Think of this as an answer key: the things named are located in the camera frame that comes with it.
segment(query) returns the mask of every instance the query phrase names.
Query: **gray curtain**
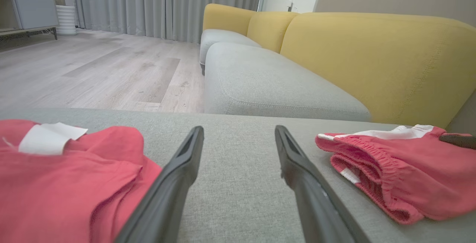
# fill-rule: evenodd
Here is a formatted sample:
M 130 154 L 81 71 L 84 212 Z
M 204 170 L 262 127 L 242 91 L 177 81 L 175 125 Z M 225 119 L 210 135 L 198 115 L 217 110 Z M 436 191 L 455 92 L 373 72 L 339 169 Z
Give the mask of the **gray curtain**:
M 259 0 L 75 0 L 81 28 L 200 42 L 206 4 L 257 10 Z

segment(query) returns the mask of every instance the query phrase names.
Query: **cabinet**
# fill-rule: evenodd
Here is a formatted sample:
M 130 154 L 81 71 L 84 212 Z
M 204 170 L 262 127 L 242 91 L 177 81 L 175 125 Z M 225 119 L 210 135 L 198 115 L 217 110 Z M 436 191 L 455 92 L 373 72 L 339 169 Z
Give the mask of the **cabinet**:
M 54 0 L 0 0 L 0 36 L 57 26 Z

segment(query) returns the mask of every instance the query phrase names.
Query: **gray seat cushion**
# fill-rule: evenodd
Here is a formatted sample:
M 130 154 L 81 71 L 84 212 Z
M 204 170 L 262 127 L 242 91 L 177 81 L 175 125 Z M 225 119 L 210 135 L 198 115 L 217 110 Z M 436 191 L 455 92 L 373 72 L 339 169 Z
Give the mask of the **gray seat cushion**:
M 367 108 L 322 77 L 263 48 L 216 43 L 207 54 L 205 112 L 369 121 Z
M 261 47 L 255 41 L 252 41 L 251 38 L 247 38 L 242 34 L 227 30 L 207 29 L 203 31 L 200 40 L 200 64 L 205 65 L 205 59 L 207 58 L 207 52 L 210 46 L 217 42 L 230 42 L 258 48 Z
M 58 121 L 88 133 L 132 126 L 144 136 L 144 154 L 162 167 L 191 128 L 205 131 L 199 175 L 190 188 L 180 223 L 179 243 L 304 242 L 294 192 L 281 179 L 274 138 L 286 126 L 311 162 L 347 206 L 373 243 L 466 243 L 476 238 L 476 211 L 447 221 L 423 219 L 401 226 L 330 165 L 331 153 L 316 147 L 318 133 L 389 131 L 396 125 L 249 116 L 31 109 L 1 112 L 0 119 Z

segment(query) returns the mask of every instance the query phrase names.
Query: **wooden floor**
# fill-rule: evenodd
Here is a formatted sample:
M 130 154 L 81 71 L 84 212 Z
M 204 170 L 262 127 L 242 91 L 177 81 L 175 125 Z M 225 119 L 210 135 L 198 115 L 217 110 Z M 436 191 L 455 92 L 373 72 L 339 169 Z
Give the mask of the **wooden floor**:
M 103 31 L 0 43 L 0 109 L 203 112 L 199 45 Z

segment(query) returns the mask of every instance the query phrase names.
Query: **clothing label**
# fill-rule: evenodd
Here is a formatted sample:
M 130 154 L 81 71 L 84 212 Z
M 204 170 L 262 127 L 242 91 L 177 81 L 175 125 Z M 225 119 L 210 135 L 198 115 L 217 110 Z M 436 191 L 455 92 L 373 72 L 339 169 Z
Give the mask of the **clothing label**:
M 33 126 L 18 146 L 18 151 L 28 154 L 61 155 L 65 144 L 76 140 L 88 130 L 63 123 Z

